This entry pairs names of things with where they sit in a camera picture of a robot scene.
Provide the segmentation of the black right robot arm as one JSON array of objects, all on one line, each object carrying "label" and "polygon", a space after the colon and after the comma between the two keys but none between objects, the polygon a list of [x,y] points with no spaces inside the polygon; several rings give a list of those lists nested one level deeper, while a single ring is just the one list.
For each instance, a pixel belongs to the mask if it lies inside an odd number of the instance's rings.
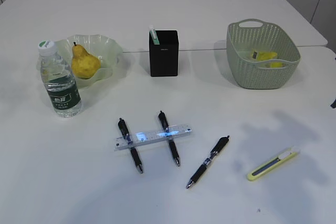
[{"label": "black right robot arm", "polygon": [[334,100],[334,102],[330,105],[330,107],[332,107],[333,109],[336,108],[336,100]]}]

